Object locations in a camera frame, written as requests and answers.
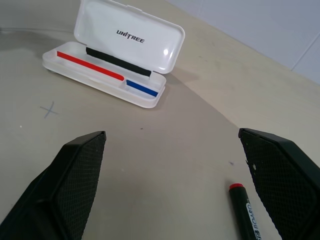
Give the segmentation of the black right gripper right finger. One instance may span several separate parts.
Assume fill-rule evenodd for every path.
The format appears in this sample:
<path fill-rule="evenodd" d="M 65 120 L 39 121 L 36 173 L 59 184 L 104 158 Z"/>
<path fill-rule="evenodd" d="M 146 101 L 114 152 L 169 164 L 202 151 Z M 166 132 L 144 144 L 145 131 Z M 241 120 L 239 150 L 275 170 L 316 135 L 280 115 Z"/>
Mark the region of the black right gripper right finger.
<path fill-rule="evenodd" d="M 241 128 L 255 186 L 283 240 L 320 238 L 320 168 L 291 140 Z"/>

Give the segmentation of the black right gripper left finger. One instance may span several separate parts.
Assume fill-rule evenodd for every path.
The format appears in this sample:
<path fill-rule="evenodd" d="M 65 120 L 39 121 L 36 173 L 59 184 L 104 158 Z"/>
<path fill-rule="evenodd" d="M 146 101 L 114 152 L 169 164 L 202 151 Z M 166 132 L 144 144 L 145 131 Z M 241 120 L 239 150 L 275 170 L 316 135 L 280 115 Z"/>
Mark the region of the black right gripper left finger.
<path fill-rule="evenodd" d="M 0 224 L 2 240 L 80 240 L 97 192 L 105 131 L 66 143 Z"/>

